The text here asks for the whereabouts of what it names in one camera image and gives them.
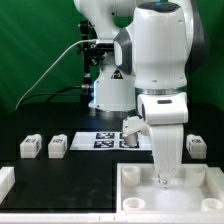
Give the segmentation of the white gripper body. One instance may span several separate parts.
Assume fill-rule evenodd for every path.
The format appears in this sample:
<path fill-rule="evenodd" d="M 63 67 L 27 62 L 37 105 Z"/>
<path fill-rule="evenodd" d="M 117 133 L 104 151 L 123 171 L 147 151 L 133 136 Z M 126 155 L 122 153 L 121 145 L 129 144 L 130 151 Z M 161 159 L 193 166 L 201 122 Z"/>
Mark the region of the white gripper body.
<path fill-rule="evenodd" d="M 182 161 L 182 124 L 154 125 L 149 127 L 154 166 L 160 175 L 176 172 Z"/>

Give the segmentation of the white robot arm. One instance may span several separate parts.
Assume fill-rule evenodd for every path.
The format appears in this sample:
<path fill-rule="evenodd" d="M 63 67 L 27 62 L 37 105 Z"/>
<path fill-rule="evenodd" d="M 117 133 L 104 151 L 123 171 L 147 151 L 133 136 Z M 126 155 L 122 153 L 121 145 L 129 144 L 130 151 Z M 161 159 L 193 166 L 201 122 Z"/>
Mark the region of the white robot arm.
<path fill-rule="evenodd" d="M 155 171 L 166 187 L 181 165 L 188 122 L 186 74 L 207 54 L 197 0 L 73 0 L 96 32 L 100 75 L 89 107 L 135 116 L 123 121 L 123 138 L 151 140 Z"/>

